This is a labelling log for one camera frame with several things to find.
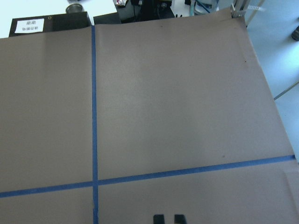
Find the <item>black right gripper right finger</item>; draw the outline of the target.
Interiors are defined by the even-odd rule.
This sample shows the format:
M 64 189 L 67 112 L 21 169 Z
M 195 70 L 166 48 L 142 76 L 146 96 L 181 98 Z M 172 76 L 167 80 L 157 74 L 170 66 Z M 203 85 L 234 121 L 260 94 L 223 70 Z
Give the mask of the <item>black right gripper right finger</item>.
M 175 214 L 174 215 L 174 224 L 187 224 L 187 220 L 186 220 L 185 215 Z

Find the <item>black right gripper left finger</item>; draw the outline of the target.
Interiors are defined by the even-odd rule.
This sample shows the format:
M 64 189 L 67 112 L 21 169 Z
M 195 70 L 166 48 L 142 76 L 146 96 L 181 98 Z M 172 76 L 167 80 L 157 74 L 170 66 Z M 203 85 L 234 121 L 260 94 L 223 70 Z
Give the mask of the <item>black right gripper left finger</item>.
M 164 214 L 155 214 L 153 216 L 153 224 L 165 224 Z

